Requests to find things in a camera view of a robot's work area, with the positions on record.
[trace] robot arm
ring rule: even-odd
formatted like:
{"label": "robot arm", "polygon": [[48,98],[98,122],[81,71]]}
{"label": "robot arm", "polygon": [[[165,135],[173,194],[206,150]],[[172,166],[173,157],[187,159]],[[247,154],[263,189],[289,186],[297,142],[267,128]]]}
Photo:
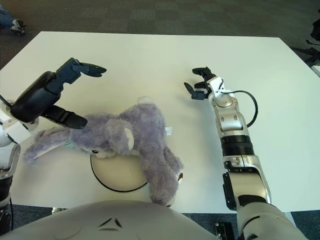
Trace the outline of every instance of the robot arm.
{"label": "robot arm", "polygon": [[194,91],[184,83],[192,99],[208,98],[215,113],[216,127],[221,141],[223,165],[223,191],[226,205],[237,211],[238,231],[244,240],[305,240],[304,235],[275,206],[271,205],[271,193],[259,158],[255,155],[249,136],[251,126],[258,114],[256,106],[253,121],[248,125],[239,111],[235,92],[225,89],[224,81],[211,73],[208,67],[195,68],[204,82],[197,83],[205,91]]}
{"label": "robot arm", "polygon": [[63,84],[72,84],[81,73],[101,77],[107,70],[70,58],[56,72],[42,74],[15,102],[0,99],[0,235],[9,231],[10,186],[20,154],[20,145],[31,136],[42,116],[64,127],[81,129],[87,120],[74,112],[54,105],[61,96]]}

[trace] black rim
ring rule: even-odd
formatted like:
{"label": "black rim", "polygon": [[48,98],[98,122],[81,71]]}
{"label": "black rim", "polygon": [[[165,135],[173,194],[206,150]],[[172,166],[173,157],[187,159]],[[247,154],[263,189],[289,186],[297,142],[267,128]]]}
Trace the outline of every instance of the black rim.
{"label": "black rim", "polygon": [[94,171],[94,168],[92,167],[92,158],[91,158],[91,154],[90,154],[90,165],[91,165],[91,170],[93,172],[93,175],[95,176],[95,178],[97,179],[97,181],[102,185],[104,186],[105,188],[111,190],[111,191],[114,191],[114,192],[117,192],[117,193],[130,193],[130,192],[133,192],[133,191],[136,191],[138,189],[141,189],[143,188],[145,185],[147,185],[148,182],[145,182],[144,184],[142,184],[141,186],[138,186],[137,188],[134,188],[134,189],[131,189],[131,190],[125,190],[125,191],[122,191],[122,190],[117,190],[117,189],[113,189],[107,185],[105,185],[102,181],[100,181],[100,179],[97,177],[95,171]]}

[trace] stuffed animal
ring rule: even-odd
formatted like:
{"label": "stuffed animal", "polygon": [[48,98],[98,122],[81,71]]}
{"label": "stuffed animal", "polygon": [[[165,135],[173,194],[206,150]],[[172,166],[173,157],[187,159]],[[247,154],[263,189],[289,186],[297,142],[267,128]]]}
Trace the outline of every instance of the stuffed animal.
{"label": "stuffed animal", "polygon": [[66,143],[97,158],[140,156],[152,202],[171,205],[183,177],[183,164],[166,144],[165,119],[151,99],[142,97],[137,105],[119,115],[98,113],[86,118],[83,129],[55,127],[40,131],[24,153],[24,160],[30,163]]}

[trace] plush arm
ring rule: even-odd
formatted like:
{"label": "plush arm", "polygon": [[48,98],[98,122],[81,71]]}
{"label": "plush arm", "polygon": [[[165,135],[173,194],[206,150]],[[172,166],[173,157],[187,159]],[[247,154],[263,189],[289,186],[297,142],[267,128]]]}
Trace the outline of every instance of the plush arm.
{"label": "plush arm", "polygon": [[184,168],[184,165],[182,164],[180,159],[175,156],[171,149],[167,146],[164,148],[163,154],[166,163],[170,166],[174,173],[179,176],[182,172],[182,169]]}
{"label": "plush arm", "polygon": [[140,151],[141,168],[150,184],[150,198],[153,203],[169,206],[178,189],[176,174],[165,161],[164,151],[151,145]]}

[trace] plush ear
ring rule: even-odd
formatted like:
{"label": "plush ear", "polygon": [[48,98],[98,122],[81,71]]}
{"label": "plush ear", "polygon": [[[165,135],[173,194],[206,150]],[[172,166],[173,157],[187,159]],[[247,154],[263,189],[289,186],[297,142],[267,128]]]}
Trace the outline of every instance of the plush ear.
{"label": "plush ear", "polygon": [[132,125],[121,119],[110,119],[104,130],[105,138],[113,151],[118,154],[130,154],[135,144]]}
{"label": "plush ear", "polygon": [[70,135],[67,127],[55,127],[40,131],[34,137],[35,142],[26,149],[23,160],[31,163],[34,159],[66,143]]}

